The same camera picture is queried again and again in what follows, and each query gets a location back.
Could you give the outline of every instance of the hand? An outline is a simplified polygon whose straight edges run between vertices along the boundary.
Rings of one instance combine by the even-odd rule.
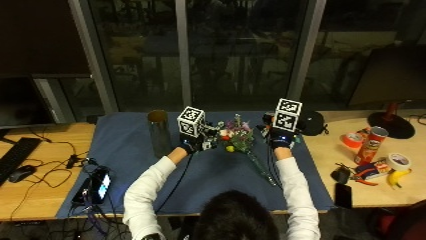
[[[294,140],[294,132],[283,130],[280,128],[271,128],[269,130],[269,145],[275,150],[277,147],[291,148]]]
[[[195,137],[191,137],[185,134],[181,134],[180,141],[181,141],[181,144],[179,147],[185,149],[188,155],[204,150],[203,149],[203,142],[204,142],[203,135],[200,135],[199,138],[195,138]]]

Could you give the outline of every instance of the monitor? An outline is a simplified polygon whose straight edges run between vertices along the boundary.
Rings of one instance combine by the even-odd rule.
[[[55,124],[31,76],[0,75],[0,139],[11,128]]]
[[[406,101],[426,101],[426,45],[372,51],[349,105],[388,103],[388,111],[373,113],[368,122],[384,127],[389,137],[408,139],[414,127],[396,115],[398,104]]]

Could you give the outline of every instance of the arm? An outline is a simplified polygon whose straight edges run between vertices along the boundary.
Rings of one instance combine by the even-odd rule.
[[[187,151],[177,147],[149,167],[125,192],[123,222],[129,226],[135,240],[141,240],[153,233],[159,233],[161,239],[165,240],[152,203],[168,176],[187,155]]]
[[[277,167],[284,188],[284,197],[289,207],[288,239],[320,239],[318,211],[313,205],[308,181],[300,171],[289,148],[277,147]]]

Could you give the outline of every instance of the smartphone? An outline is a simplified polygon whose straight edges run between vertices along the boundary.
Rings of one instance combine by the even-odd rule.
[[[87,178],[81,184],[81,187],[72,198],[72,203],[76,205],[84,204],[83,192],[88,190],[91,194],[89,200],[92,204],[103,204],[107,191],[111,185],[111,177],[107,169],[97,170],[89,178]]]
[[[352,209],[352,187],[341,183],[334,187],[334,205]]]

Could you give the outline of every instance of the yellow banana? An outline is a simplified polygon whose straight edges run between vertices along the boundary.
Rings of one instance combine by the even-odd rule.
[[[388,182],[390,184],[392,187],[397,186],[401,188],[401,185],[398,183],[400,178],[405,175],[408,175],[412,172],[412,169],[404,170],[404,171],[393,171],[389,175],[388,175]]]

